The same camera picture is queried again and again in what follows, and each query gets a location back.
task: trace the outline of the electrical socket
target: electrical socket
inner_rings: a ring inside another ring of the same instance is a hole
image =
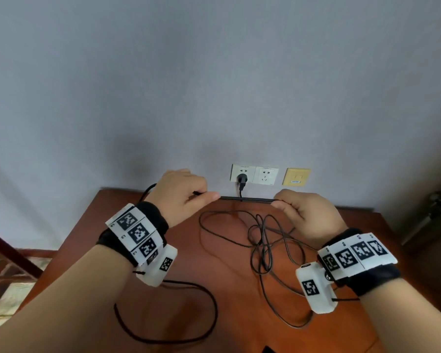
[[[230,182],[237,182],[237,177],[239,174],[244,173],[247,175],[247,183],[252,183],[255,177],[256,166],[242,166],[242,165],[232,165],[232,172],[230,174]]]
[[[256,167],[253,183],[268,184],[272,186],[273,184],[275,184],[276,176],[278,172],[279,172],[278,168]]]

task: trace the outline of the brown table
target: brown table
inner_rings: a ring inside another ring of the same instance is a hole
[[[138,192],[102,189],[98,192],[75,228],[62,244],[41,278],[26,297],[23,305],[36,297],[72,264],[82,257],[105,229],[105,221],[127,203],[135,203]],[[271,213],[285,229],[288,219],[265,204],[217,201],[205,210],[246,209],[254,213]],[[410,261],[402,253],[394,234],[379,213],[341,210],[349,226],[372,231],[399,259],[405,277],[411,272]],[[282,352],[357,352],[364,353],[376,341],[376,333],[359,302],[341,302],[328,315],[316,315],[302,330],[283,324],[267,306],[261,294],[258,277],[249,263],[250,249],[235,246],[202,231],[199,213],[170,229],[166,238],[178,248],[178,257],[167,279],[192,281],[204,285],[217,299],[219,320],[205,341],[178,346],[145,345],[131,339],[118,325],[114,313],[108,314],[91,352],[252,352],[259,353],[265,345]],[[206,226],[234,240],[247,243],[246,228],[235,215],[208,219]],[[316,252],[306,250],[306,262],[316,260]],[[300,261],[300,251],[291,246],[292,255]],[[274,271],[286,283],[300,288],[295,269],[287,258],[284,245],[273,249]],[[265,277],[267,293],[278,311],[289,321],[299,324],[309,311],[305,298],[294,295],[272,277]],[[337,291],[338,297],[354,297],[348,288]],[[198,290],[151,288],[135,276],[118,299],[118,307],[133,332],[153,339],[196,337],[212,323],[210,298]],[[383,352],[380,342],[369,352]]]

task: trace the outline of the white wall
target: white wall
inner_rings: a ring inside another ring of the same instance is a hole
[[[441,0],[0,0],[0,235],[57,248],[102,186],[232,163],[398,226],[441,186]]]

